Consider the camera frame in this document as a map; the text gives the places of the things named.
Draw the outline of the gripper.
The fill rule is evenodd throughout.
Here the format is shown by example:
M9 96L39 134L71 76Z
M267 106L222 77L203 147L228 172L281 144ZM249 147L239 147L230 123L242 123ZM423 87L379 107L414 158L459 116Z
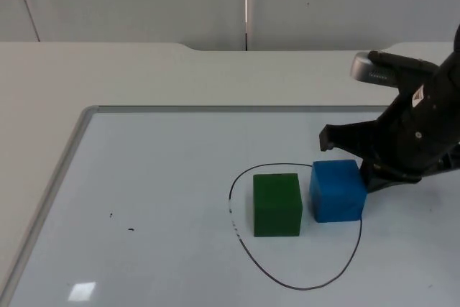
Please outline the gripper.
M459 56L440 65L399 55L374 55L372 62L390 72L397 98L377 120L327 124L320 150L363 159L368 193L459 168Z

